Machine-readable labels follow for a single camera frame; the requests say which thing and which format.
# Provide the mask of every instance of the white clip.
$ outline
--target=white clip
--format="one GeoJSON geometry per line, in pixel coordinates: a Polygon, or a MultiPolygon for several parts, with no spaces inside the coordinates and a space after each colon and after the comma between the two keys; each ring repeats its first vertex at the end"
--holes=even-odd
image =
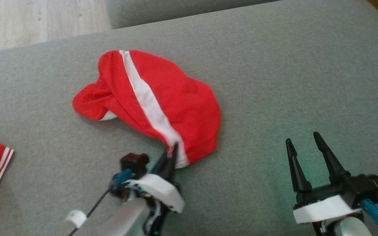
{"type": "Polygon", "coordinates": [[[77,228],[81,227],[87,220],[87,216],[80,210],[72,210],[66,216],[64,221],[70,221],[75,224],[77,228]]]}

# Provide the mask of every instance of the couch cushion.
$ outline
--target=couch cushion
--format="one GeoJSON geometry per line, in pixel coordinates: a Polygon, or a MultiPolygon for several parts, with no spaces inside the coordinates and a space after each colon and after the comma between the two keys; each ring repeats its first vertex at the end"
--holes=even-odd
{"type": "MultiPolygon", "coordinates": [[[[0,51],[0,143],[16,150],[0,181],[0,235],[67,235],[64,217],[90,210],[120,157],[164,150],[120,120],[74,112],[113,49],[174,61],[221,108],[217,151],[177,170],[186,208],[165,236],[314,235],[293,218],[288,137],[314,187],[329,183],[315,130],[353,175],[378,174],[377,10],[277,1],[0,51]]],[[[95,235],[118,207],[107,197],[77,235],[95,235]]]]}
{"type": "Polygon", "coordinates": [[[276,0],[105,0],[113,29],[276,0]]]}

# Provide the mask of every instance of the wooden floor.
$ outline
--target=wooden floor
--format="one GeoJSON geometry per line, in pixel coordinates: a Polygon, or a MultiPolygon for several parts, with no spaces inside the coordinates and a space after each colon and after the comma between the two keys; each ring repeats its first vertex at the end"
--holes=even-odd
{"type": "Polygon", "coordinates": [[[110,29],[103,0],[0,0],[0,50],[110,29]]]}

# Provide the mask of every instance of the blue connector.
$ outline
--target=blue connector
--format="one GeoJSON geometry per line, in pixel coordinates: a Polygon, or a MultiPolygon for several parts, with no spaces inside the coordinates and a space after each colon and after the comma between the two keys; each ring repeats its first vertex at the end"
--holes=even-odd
{"type": "Polygon", "coordinates": [[[370,199],[364,199],[360,203],[361,209],[365,213],[367,213],[378,225],[378,208],[377,206],[370,200],[370,199]]]}
{"type": "Polygon", "coordinates": [[[125,182],[129,179],[132,179],[133,176],[134,176],[134,172],[132,172],[131,169],[123,170],[122,172],[117,174],[114,179],[112,179],[112,181],[111,181],[112,189],[113,190],[118,189],[123,182],[125,182]]]}

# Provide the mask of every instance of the grey couch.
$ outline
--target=grey couch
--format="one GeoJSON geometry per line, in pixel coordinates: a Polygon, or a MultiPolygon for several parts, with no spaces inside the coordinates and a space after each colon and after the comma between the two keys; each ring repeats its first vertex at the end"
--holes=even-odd
{"type": "MultiPolygon", "coordinates": [[[[378,12],[364,0],[290,0],[0,51],[0,142],[15,149],[0,182],[0,236],[67,235],[129,152],[164,146],[120,120],[90,121],[71,101],[99,57],[139,49],[211,86],[218,149],[177,170],[186,208],[164,236],[314,235],[295,224],[285,139],[313,186],[328,183],[317,130],[352,174],[378,174],[378,12]]],[[[77,236],[95,235],[107,197],[77,236]]],[[[367,218],[378,235],[376,225],[367,218]]]]}
{"type": "Polygon", "coordinates": [[[105,0],[113,29],[276,0],[105,0]]]}

